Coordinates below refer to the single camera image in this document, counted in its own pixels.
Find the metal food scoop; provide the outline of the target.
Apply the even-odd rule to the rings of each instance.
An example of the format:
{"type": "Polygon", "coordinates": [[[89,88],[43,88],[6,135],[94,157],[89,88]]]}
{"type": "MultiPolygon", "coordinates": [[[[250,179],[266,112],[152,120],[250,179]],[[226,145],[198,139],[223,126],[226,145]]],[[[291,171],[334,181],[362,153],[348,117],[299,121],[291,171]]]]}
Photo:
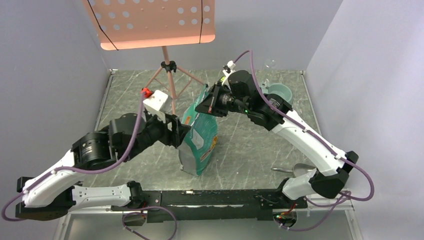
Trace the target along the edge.
{"type": "Polygon", "coordinates": [[[282,167],[271,167],[271,171],[275,172],[281,172],[281,173],[287,173],[292,174],[294,177],[299,177],[304,174],[307,174],[313,170],[315,170],[316,167],[312,165],[308,165],[305,163],[296,163],[291,169],[288,168],[282,168],[282,167]]]}

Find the green pet food bag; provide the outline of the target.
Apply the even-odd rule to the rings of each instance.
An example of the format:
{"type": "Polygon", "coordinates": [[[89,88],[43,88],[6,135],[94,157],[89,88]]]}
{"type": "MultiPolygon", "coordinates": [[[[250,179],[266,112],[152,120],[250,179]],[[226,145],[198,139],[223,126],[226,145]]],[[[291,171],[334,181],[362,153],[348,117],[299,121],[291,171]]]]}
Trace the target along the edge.
{"type": "Polygon", "coordinates": [[[218,141],[216,118],[195,110],[208,95],[208,88],[207,84],[204,85],[198,97],[184,111],[181,120],[190,126],[190,130],[178,147],[180,169],[194,176],[202,174],[218,141]]]}

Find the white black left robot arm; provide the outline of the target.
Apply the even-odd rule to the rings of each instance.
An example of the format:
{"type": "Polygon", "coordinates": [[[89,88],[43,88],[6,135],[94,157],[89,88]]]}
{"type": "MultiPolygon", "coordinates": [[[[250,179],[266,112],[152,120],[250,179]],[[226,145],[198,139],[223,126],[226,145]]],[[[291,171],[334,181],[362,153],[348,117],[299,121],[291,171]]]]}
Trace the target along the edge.
{"type": "Polygon", "coordinates": [[[17,191],[22,200],[15,206],[15,217],[50,221],[75,210],[105,205],[137,210],[147,199],[136,181],[112,187],[84,187],[79,182],[130,161],[156,142],[177,148],[189,131],[189,125],[169,114],[164,120],[151,115],[142,118],[135,113],[113,119],[77,140],[41,175],[19,178],[17,191]]]}

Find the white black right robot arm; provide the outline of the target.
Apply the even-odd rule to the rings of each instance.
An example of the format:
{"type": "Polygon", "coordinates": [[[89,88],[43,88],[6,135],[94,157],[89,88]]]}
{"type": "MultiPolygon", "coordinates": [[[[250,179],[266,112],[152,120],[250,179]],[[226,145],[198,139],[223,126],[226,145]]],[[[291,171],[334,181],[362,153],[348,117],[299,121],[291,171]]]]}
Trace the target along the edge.
{"type": "Polygon", "coordinates": [[[314,170],[284,180],[276,193],[276,202],[288,208],[296,199],[318,194],[334,199],[345,187],[358,155],[330,145],[307,125],[292,105],[277,93],[263,93],[252,74],[238,70],[218,81],[196,105],[199,113],[225,117],[229,112],[246,115],[251,122],[283,137],[309,158],[314,170]]]}

